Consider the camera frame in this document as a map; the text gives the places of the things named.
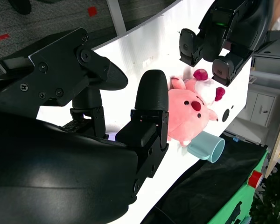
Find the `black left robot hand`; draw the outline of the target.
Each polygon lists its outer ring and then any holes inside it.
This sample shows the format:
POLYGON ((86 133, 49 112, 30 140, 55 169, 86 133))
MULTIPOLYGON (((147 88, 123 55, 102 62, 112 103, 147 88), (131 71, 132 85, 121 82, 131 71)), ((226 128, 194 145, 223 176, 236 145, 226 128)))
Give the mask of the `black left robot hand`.
POLYGON ((181 30, 180 60, 191 67, 211 62, 213 79, 229 86, 263 44, 272 15, 272 0, 216 0, 198 34, 181 30))

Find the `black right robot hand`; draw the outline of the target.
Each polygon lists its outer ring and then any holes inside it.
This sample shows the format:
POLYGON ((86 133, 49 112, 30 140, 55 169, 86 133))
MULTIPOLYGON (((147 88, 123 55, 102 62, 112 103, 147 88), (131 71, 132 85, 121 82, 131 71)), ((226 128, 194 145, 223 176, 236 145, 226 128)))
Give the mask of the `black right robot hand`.
POLYGON ((168 150, 168 86, 146 71, 130 121, 108 140, 101 90, 128 78, 78 28, 0 59, 0 224, 106 224, 168 150))

